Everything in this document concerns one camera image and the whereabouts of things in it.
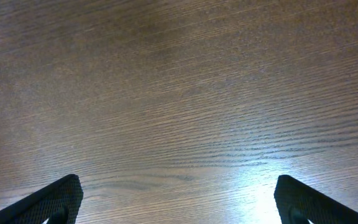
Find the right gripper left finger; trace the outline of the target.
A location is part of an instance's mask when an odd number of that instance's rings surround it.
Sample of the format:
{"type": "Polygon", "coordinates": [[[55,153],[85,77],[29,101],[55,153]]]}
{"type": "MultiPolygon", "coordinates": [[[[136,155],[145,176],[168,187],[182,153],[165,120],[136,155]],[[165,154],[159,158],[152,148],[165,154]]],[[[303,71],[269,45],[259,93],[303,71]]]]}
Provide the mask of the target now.
{"type": "Polygon", "coordinates": [[[69,174],[0,210],[0,224],[75,224],[82,199],[79,177],[69,174]]]}

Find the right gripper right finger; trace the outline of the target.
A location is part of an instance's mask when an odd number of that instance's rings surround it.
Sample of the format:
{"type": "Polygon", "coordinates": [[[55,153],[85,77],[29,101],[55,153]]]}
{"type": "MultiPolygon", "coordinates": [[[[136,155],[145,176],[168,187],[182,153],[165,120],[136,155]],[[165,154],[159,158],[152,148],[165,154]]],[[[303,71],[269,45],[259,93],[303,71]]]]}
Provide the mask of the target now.
{"type": "Polygon", "coordinates": [[[358,212],[290,175],[280,175],[274,199],[282,224],[358,224],[358,212]]]}

